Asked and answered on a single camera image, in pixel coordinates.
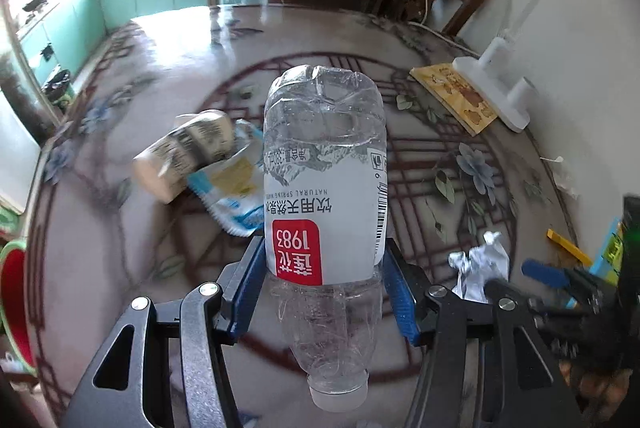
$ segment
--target crumpled white tissue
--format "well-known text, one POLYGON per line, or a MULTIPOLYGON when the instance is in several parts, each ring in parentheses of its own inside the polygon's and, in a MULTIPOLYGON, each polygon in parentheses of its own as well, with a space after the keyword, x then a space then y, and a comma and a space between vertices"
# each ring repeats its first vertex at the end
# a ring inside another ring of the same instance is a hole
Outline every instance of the crumpled white tissue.
POLYGON ((484 284, 492 278, 509 278, 509 255, 500 243, 500 235, 499 231, 486 231, 484 245, 471 248, 468 255, 464 251, 449 255, 449 265, 458 270, 455 294, 465 300, 487 303, 484 284))

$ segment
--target silver screw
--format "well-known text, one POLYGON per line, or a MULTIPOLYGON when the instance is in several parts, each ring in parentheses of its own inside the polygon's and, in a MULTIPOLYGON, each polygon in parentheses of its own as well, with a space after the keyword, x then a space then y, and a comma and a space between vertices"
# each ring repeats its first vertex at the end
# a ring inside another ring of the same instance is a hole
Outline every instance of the silver screw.
POLYGON ((220 286, 215 282, 205 282, 200 286, 198 291, 203 296, 213 296, 220 290, 220 286))
POLYGON ((503 311, 513 311, 516 309, 516 302, 514 302, 511 298, 500 298, 498 300, 498 306, 503 311))
POLYGON ((429 288, 429 294, 434 298, 442 298, 447 294, 447 288, 441 285, 432 285, 429 288))
POLYGON ((149 299, 146 296, 138 296, 131 302, 131 307, 136 311, 142 311, 147 305, 149 305, 149 299))

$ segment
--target green rim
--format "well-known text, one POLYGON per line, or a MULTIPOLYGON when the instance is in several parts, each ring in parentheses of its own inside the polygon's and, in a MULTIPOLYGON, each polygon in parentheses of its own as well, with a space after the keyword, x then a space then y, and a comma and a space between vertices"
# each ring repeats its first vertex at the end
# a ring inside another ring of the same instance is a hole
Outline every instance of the green rim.
MULTIPOLYGON (((27 242, 24 239, 17 239, 7 243, 7 245, 4 246, 4 248, 0 252, 0 275, 2 275, 2 266, 4 265, 4 261, 6 260, 7 254, 9 254, 9 252, 12 251, 13 249, 21 249, 26 253, 27 242)), ((33 368, 29 363, 27 363, 24 360, 24 358, 22 357, 22 354, 20 353, 20 350, 18 350, 18 345, 15 343, 14 336, 11 333, 11 329, 9 328, 9 323, 7 323, 6 315, 4 314, 4 306, 2 304, 2 294, 0 294, 0 319, 2 320, 2 324, 4 325, 4 331, 6 332, 7 338, 9 338, 9 343, 11 344, 12 349, 14 350, 14 354, 16 355, 16 357, 18 358, 22 366, 27 370, 27 372, 31 374, 31 376, 37 376, 38 373, 36 369, 33 368)))

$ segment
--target red logo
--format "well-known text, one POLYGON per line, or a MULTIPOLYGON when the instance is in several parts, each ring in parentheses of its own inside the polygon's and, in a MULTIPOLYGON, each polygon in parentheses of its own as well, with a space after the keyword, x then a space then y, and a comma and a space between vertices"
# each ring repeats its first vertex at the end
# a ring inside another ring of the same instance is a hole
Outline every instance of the red logo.
POLYGON ((315 222, 274 221, 273 251, 278 278, 301 285, 322 285, 320 232, 315 222))

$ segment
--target blue and white snack wrapper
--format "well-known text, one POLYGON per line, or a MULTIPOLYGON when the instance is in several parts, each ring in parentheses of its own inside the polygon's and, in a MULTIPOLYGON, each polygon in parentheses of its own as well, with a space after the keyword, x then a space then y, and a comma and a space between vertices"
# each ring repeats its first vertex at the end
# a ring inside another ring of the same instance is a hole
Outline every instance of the blue and white snack wrapper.
POLYGON ((244 119, 234 132, 235 153, 192 173, 187 183, 227 233, 248 237, 264 226, 262 132, 244 119))

